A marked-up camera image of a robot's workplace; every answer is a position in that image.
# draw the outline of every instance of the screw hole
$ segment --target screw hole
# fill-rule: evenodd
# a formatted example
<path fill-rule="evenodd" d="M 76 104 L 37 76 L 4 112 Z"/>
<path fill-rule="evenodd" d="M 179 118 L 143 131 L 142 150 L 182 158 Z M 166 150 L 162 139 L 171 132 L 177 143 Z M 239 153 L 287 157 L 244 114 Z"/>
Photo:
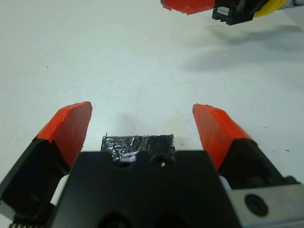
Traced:
<path fill-rule="evenodd" d="M 261 197 L 255 194 L 246 195 L 245 203 L 248 209 L 257 216 L 263 217 L 268 214 L 268 206 Z"/>

